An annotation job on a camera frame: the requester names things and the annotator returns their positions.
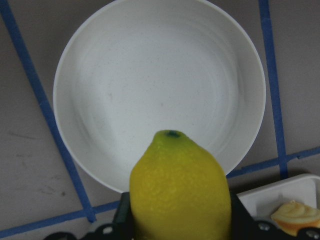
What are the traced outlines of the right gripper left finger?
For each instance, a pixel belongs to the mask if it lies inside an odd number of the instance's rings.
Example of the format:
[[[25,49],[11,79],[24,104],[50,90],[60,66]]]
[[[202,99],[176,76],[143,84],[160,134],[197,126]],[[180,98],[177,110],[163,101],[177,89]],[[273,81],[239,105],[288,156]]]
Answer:
[[[94,231],[89,231],[80,240],[132,240],[134,223],[131,211],[130,193],[121,194],[120,202],[112,222],[102,223]]]

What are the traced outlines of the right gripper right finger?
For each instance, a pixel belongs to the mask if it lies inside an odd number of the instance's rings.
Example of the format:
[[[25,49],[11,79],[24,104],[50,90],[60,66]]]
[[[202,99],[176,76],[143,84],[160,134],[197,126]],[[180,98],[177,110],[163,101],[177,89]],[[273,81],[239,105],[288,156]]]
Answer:
[[[297,236],[292,236],[267,220],[255,220],[242,204],[238,196],[230,194],[232,219],[232,240],[318,240],[320,229],[307,227],[298,231]]]

